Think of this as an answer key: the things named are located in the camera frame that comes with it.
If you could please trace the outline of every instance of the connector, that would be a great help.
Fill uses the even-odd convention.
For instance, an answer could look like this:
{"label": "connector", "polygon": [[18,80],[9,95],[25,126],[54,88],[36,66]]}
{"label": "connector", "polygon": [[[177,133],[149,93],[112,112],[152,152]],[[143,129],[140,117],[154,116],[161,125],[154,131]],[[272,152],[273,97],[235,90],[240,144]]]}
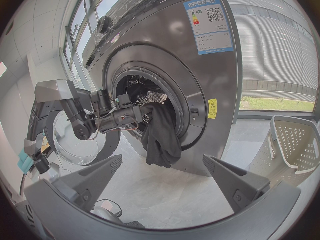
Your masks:
{"label": "connector", "polygon": [[122,215],[122,211],[118,211],[115,216],[117,216],[117,218],[119,218]]}

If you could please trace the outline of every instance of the black garment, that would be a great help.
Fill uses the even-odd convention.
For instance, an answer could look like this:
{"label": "black garment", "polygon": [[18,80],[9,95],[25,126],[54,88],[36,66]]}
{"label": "black garment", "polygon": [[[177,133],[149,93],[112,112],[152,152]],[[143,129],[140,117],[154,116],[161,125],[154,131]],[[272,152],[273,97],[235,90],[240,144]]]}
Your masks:
{"label": "black garment", "polygon": [[144,107],[152,109],[141,137],[146,163],[170,168],[181,158],[181,144],[174,131],[172,111],[158,102],[147,103]]}

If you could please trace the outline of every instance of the teal object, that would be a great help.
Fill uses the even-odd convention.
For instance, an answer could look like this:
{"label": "teal object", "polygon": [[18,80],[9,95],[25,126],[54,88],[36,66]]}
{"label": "teal object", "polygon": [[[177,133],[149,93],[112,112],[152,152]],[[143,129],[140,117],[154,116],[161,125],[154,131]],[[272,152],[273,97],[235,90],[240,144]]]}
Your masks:
{"label": "teal object", "polygon": [[28,170],[30,170],[33,165],[33,160],[24,152],[24,149],[21,150],[20,154],[18,154],[20,160],[17,165],[22,170],[24,174],[27,174]]}

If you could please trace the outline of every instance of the tile floor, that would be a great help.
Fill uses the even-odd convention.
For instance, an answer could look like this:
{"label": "tile floor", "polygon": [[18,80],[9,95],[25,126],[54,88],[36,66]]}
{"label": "tile floor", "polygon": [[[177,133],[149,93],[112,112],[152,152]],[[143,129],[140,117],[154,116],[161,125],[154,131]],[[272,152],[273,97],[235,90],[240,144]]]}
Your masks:
{"label": "tile floor", "polygon": [[[238,120],[232,125],[222,159],[246,168],[269,127],[269,120]],[[122,154],[123,163],[99,199],[117,202],[122,208],[120,219],[124,223],[139,221],[146,228],[154,229],[184,228],[233,214],[213,178],[148,165],[123,135],[114,154]],[[58,160],[54,153],[49,158],[60,165],[62,176],[82,168]],[[118,212],[117,206],[111,211]]]}

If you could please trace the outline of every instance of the laundry basket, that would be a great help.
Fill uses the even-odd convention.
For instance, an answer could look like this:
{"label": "laundry basket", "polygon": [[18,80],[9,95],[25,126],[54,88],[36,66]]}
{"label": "laundry basket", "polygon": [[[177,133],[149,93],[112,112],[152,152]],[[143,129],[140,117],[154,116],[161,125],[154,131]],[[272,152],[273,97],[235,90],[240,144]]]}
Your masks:
{"label": "laundry basket", "polygon": [[320,135],[309,120],[275,115],[249,171],[270,179],[270,187],[284,179],[298,186],[317,168]]}

